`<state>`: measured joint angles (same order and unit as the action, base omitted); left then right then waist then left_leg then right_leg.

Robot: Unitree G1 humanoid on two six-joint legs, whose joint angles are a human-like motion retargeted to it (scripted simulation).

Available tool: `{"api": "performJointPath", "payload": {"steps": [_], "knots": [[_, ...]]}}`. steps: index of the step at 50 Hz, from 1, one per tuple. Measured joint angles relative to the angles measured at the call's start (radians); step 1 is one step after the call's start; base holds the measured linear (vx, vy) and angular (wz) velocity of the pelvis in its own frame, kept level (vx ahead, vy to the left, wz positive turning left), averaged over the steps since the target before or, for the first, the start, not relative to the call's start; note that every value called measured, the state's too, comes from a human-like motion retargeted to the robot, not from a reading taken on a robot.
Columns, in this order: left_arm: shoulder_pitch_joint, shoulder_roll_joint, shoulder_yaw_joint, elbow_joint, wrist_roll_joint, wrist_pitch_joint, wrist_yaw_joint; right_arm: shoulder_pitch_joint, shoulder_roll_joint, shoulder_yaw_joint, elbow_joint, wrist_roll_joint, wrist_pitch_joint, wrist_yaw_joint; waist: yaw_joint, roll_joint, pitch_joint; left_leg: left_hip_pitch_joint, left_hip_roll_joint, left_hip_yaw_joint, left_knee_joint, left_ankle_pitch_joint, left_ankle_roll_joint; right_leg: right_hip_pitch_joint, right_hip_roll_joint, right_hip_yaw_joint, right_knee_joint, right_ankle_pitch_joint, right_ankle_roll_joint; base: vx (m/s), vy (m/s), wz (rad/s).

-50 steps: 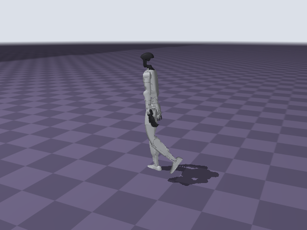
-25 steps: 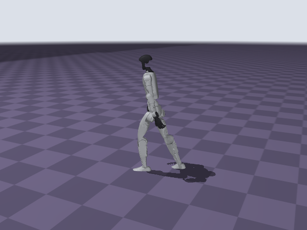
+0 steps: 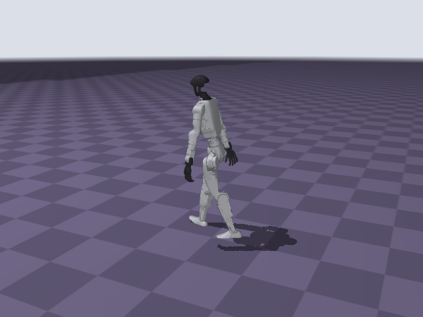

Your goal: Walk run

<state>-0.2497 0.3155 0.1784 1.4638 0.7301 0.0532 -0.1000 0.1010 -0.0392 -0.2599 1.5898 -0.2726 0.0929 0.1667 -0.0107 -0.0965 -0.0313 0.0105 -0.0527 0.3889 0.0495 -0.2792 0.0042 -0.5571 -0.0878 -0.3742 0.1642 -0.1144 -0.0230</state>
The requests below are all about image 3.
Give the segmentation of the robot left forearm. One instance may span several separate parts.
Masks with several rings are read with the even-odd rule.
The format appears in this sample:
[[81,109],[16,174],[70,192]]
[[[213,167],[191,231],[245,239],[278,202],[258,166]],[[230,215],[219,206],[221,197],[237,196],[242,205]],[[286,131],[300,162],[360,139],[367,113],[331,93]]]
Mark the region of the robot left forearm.
[[189,163],[189,158],[192,157],[193,158],[193,162],[194,162],[194,155],[195,155],[195,150],[196,150],[196,146],[198,145],[197,142],[197,135],[195,131],[191,131],[189,133],[189,141],[188,141],[188,149],[186,152],[186,157],[185,157],[185,161],[187,163]]

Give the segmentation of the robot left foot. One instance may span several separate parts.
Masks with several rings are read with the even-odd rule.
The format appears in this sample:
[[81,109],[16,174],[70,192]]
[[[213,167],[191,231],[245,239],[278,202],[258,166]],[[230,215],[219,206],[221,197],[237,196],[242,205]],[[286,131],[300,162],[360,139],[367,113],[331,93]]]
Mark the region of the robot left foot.
[[216,237],[217,238],[241,238],[242,234],[239,230],[233,231],[235,233],[230,233],[230,230],[228,230],[227,232],[224,232],[223,234],[219,234]]

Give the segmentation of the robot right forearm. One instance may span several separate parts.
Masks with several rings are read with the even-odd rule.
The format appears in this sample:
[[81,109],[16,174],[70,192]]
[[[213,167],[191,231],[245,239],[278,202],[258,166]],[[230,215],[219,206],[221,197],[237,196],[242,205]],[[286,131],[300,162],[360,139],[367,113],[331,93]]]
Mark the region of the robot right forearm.
[[219,134],[219,136],[220,136],[220,138],[221,138],[221,142],[223,143],[223,145],[224,145],[224,147],[227,149],[227,148],[230,148],[230,146],[229,146],[229,138],[228,138],[228,136],[227,136],[227,133],[226,133],[226,128],[225,128],[225,125],[223,124],[223,127],[221,127],[221,133]]

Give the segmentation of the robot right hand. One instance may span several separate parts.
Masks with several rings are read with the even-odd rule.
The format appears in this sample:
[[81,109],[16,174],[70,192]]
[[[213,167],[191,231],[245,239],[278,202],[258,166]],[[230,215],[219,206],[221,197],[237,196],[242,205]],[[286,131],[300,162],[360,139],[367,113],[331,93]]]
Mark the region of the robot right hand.
[[[237,159],[237,156],[236,156],[234,150],[232,150],[232,146],[231,146],[231,143],[230,142],[229,142],[229,146],[230,146],[230,148],[227,148],[227,149],[225,148],[225,150],[227,151],[226,152],[227,153],[227,156],[226,156],[225,162],[227,162],[227,157],[228,157],[228,159],[229,159],[229,166],[231,165],[231,161],[232,161],[232,165],[231,166],[233,166],[233,163],[235,164],[236,162],[238,162],[238,159]],[[233,162],[233,160],[234,160],[234,162]]]

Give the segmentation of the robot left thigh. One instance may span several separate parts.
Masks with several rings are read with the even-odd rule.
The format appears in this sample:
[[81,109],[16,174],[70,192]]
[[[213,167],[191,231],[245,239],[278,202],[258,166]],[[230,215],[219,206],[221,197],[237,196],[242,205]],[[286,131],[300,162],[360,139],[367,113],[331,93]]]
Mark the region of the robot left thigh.
[[214,197],[214,199],[218,202],[218,197],[221,194],[225,194],[229,200],[229,194],[225,191],[219,191],[219,182],[218,182],[218,175],[215,170],[219,166],[219,159],[216,153],[210,153],[208,157],[203,159],[203,174],[204,179],[206,181],[206,185],[208,190]]

